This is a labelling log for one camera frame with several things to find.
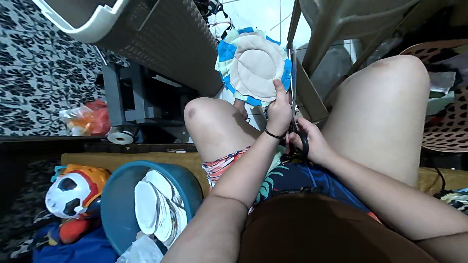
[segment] knee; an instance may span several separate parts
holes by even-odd
[[[411,55],[384,58],[372,63],[369,68],[380,73],[429,77],[424,64],[417,57]]]
[[[215,100],[217,99],[201,97],[189,101],[183,111],[185,124],[188,125],[193,121],[199,121],[200,117],[206,115],[207,108],[211,108],[211,105],[214,104]]]

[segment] bruise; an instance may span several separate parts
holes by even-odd
[[[189,116],[189,119],[192,119],[193,115],[195,115],[195,108],[191,108],[187,115]]]

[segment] brown shirt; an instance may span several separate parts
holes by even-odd
[[[261,203],[247,217],[240,263],[436,262],[358,209],[315,194]]]

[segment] person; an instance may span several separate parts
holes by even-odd
[[[226,101],[187,104],[186,126],[214,187],[163,262],[467,261],[467,216],[413,188],[429,94],[419,59],[385,58],[354,73],[321,131],[297,119],[308,160],[284,154],[270,170],[292,118],[274,83],[273,136]],[[285,139],[301,149],[297,134]]]

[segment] plush toy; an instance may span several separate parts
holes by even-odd
[[[51,213],[66,219],[60,226],[63,243],[77,241],[95,225],[93,218],[99,217],[101,194],[109,176],[102,168],[69,164],[55,181],[52,178],[45,205]]]

